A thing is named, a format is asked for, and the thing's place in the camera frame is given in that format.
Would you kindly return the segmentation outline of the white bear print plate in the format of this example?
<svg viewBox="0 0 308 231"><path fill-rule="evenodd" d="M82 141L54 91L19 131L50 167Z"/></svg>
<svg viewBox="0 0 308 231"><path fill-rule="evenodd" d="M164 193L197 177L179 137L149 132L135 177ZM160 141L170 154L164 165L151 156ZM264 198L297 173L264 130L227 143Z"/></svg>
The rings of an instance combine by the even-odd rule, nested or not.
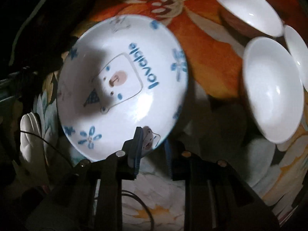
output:
<svg viewBox="0 0 308 231"><path fill-rule="evenodd" d="M59 75L57 111L70 144L99 161L143 130L142 154L175 126L188 87L188 65L175 35L141 15L106 19L69 51Z"/></svg>

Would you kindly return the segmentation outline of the white bowl red outside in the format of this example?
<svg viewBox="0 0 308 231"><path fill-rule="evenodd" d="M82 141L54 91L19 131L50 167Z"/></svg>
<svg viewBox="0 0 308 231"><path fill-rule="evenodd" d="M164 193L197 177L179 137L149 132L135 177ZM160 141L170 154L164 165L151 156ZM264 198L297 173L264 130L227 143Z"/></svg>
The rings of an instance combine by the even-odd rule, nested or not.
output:
<svg viewBox="0 0 308 231"><path fill-rule="evenodd" d="M298 68L301 83L307 91L308 79L308 49L307 45L299 33L291 26L284 26L284 37L287 48L293 57L296 67Z"/></svg>
<svg viewBox="0 0 308 231"><path fill-rule="evenodd" d="M277 41L257 37L243 54L243 86L259 131L279 144L296 132L304 110L304 90L289 52Z"/></svg>
<svg viewBox="0 0 308 231"><path fill-rule="evenodd" d="M266 0L216 0L224 21L240 34L255 38L283 35L284 25L277 12Z"/></svg>

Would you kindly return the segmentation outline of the stack of white plates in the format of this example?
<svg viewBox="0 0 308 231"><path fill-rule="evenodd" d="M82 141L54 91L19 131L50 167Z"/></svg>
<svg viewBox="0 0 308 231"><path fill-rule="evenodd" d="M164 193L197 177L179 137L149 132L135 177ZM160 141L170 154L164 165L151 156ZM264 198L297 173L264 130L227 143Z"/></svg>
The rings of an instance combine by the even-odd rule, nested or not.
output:
<svg viewBox="0 0 308 231"><path fill-rule="evenodd" d="M31 173L45 169L40 125L32 112L23 115L20 121L20 151L25 168Z"/></svg>

